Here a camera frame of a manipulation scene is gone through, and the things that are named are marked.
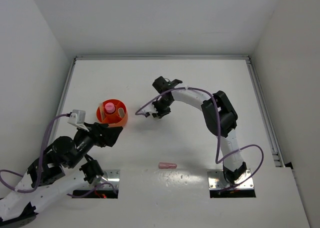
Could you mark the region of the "beige white correction tape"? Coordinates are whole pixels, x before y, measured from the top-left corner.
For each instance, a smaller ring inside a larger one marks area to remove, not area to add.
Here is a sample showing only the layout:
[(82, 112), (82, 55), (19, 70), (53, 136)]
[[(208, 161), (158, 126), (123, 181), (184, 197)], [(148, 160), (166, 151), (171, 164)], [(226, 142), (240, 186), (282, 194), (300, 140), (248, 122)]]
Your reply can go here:
[(124, 109), (123, 108), (119, 108), (118, 109), (118, 115), (119, 115), (119, 117), (121, 118), (121, 119), (123, 119), (124, 117), (125, 117), (125, 111), (124, 111)]

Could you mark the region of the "beige yellow pencil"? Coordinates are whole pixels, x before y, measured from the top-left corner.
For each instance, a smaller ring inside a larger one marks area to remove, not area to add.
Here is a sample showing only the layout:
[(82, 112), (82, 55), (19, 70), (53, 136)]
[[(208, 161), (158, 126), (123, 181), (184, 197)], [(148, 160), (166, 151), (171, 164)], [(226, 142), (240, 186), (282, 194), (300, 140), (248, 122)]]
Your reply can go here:
[(103, 105), (103, 103), (100, 103), (100, 104), (99, 104), (99, 110), (100, 110), (99, 112), (100, 112), (101, 120), (103, 121), (104, 118), (105, 118), (104, 105)]

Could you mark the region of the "pink capped clear bottle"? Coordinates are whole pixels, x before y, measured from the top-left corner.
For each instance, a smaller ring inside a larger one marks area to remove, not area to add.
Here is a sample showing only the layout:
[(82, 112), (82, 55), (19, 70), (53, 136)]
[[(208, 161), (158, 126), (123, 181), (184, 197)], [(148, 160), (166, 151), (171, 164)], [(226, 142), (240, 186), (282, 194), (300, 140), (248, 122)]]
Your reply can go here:
[(116, 111), (116, 106), (112, 102), (108, 102), (104, 106), (106, 114), (113, 114)]

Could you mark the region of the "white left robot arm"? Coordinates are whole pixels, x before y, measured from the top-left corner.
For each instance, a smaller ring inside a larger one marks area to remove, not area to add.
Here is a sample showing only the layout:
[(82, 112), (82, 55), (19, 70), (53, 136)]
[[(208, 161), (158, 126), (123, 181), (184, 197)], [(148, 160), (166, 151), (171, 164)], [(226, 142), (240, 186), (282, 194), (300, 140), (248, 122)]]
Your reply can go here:
[(15, 188), (0, 201), (0, 226), (21, 228), (34, 221), (53, 202), (87, 185), (114, 187), (104, 179), (99, 162), (88, 152), (94, 146), (112, 147), (122, 127), (85, 123), (73, 138), (60, 136), (26, 170)]

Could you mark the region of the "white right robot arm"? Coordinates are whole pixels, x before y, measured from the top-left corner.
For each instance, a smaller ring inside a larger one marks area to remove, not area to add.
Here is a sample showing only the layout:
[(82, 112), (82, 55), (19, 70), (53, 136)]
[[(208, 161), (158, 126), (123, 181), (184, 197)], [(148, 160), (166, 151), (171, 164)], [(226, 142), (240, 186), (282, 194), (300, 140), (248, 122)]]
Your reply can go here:
[(171, 111), (173, 102), (179, 101), (197, 108), (203, 113), (208, 130), (218, 136), (220, 132), (219, 148), (222, 152), (224, 178), (231, 184), (247, 170), (236, 138), (236, 126), (238, 115), (230, 100), (223, 91), (210, 94), (193, 89), (174, 90), (182, 81), (175, 79), (166, 81), (162, 76), (152, 84), (155, 90), (161, 94), (161, 98), (152, 103), (155, 112), (152, 116), (162, 118)]

